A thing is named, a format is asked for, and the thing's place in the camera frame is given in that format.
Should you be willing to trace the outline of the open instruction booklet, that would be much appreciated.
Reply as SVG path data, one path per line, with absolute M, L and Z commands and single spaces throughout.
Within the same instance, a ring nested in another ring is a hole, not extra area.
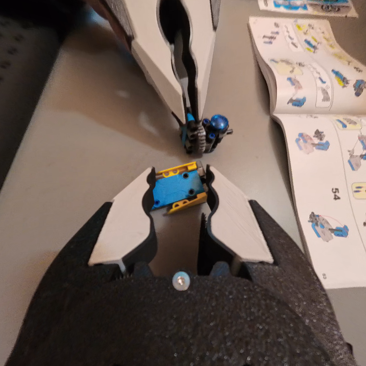
M 365 66 L 325 19 L 250 16 L 249 30 L 286 140 L 304 249 L 326 289 L 365 287 Z

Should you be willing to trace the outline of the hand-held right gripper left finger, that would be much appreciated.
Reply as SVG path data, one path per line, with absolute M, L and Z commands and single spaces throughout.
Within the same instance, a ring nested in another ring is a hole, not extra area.
M 131 267 L 152 261 L 157 253 L 157 236 L 150 214 L 155 183 L 155 169 L 149 167 L 112 199 L 89 266 Z

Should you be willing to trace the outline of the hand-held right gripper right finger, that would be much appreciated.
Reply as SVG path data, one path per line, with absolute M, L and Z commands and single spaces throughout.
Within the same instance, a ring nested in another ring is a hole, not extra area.
M 199 265 L 275 261 L 249 198 L 212 165 L 206 167 L 208 217 L 202 217 Z

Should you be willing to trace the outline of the blue sticker sheet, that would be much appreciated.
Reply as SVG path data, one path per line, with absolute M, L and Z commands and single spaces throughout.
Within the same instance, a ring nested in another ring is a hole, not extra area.
M 357 18 L 350 0 L 259 0 L 259 9 L 287 14 Z

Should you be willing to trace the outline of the blue beam with black pins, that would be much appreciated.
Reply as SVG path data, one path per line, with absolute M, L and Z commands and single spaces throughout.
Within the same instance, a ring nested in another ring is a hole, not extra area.
M 194 142 L 191 142 L 191 140 L 195 139 L 194 135 L 197 131 L 197 122 L 190 112 L 187 112 L 186 117 L 187 122 L 185 125 L 181 126 L 180 138 L 186 153 L 190 154 L 193 153 L 194 150 Z

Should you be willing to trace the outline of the blue yellow brick assembly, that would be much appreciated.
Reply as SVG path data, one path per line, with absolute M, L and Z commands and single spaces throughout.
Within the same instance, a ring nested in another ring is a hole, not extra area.
M 201 161 L 193 161 L 156 172 L 152 211 L 166 208 L 166 215 L 207 201 L 206 172 Z

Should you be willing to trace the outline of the black grey gear assembly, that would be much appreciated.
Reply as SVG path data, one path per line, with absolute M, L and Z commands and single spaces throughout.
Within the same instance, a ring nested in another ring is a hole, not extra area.
M 210 119 L 201 120 L 193 133 L 193 152 L 197 154 L 212 153 L 221 141 L 233 134 L 229 120 L 222 114 L 215 114 Z

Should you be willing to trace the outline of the grey desk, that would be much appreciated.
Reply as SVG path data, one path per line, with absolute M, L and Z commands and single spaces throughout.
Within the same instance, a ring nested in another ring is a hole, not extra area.
M 56 255 L 148 167 L 212 165 L 302 246 L 251 15 L 281 16 L 257 1 L 221 3 L 204 114 L 225 115 L 234 133 L 201 158 L 184 152 L 175 119 L 104 21 L 91 13 L 66 38 L 1 191 L 1 365 Z

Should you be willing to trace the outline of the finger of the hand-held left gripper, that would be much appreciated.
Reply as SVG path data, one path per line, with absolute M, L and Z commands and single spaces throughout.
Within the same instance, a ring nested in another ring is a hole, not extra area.
M 217 1 L 178 1 L 175 73 L 185 108 L 203 118 L 217 30 Z
M 124 1 L 132 28 L 132 55 L 178 123 L 186 123 L 183 91 L 175 73 L 178 1 Z

